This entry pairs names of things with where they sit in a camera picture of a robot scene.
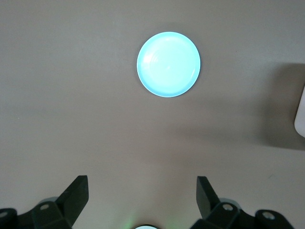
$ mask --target light blue plate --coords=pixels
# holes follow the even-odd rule
[[[144,87],[161,97],[175,97],[188,91],[200,71],[200,56],[194,43],[177,32],[162,32],[141,48],[138,75]]]

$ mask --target plate rim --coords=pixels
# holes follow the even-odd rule
[[[190,44],[191,46],[193,46],[193,51],[195,50],[194,54],[198,57],[198,63],[196,63],[196,76],[193,77],[193,80],[191,80],[191,84],[190,85],[185,85],[183,88],[181,88],[179,91],[177,91],[176,93],[171,93],[171,94],[166,94],[166,93],[158,93],[156,90],[153,90],[152,88],[149,88],[147,86],[147,83],[145,83],[144,81],[144,77],[142,76],[141,74],[141,68],[140,68],[140,65],[142,63],[142,59],[140,60],[140,58],[142,58],[144,55],[143,55],[143,52],[144,49],[146,47],[148,47],[150,45],[151,42],[154,42],[154,40],[157,40],[158,37],[162,38],[163,36],[165,35],[171,35],[171,36],[174,36],[174,37],[180,37],[180,38],[183,38],[183,41],[185,42],[185,40],[187,40],[188,44]],[[192,42],[191,39],[189,39],[187,36],[181,34],[181,33],[178,33],[178,32],[174,32],[174,31],[165,31],[165,32],[161,32],[161,33],[158,33],[158,34],[155,34],[153,35],[152,37],[150,37],[144,44],[143,46],[141,47],[140,51],[139,51],[139,54],[138,54],[138,57],[137,57],[137,73],[138,73],[138,76],[139,76],[139,79],[142,83],[142,85],[149,91],[151,92],[152,94],[154,95],[157,95],[157,96],[160,96],[160,97],[177,97],[177,96],[180,96],[184,93],[186,93],[187,91],[190,90],[190,88],[193,87],[193,85],[195,84],[195,82],[197,81],[198,77],[199,77],[199,74],[200,74],[200,69],[201,69],[201,58],[200,58],[200,54],[199,54],[199,51],[196,47],[196,45]]]

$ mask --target metal screw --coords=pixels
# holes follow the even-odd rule
[[[266,219],[270,219],[270,220],[274,220],[275,219],[275,216],[271,212],[269,212],[269,211],[264,211],[263,212],[263,216]]]
[[[233,211],[233,207],[229,204],[224,204],[223,205],[223,208],[226,210],[226,211]]]
[[[4,211],[4,212],[0,213],[0,218],[6,217],[7,214],[8,214],[7,211]]]
[[[48,204],[44,204],[44,205],[42,205],[42,206],[40,207],[40,210],[45,210],[45,209],[47,209],[47,208],[49,208],[49,205],[48,205]]]

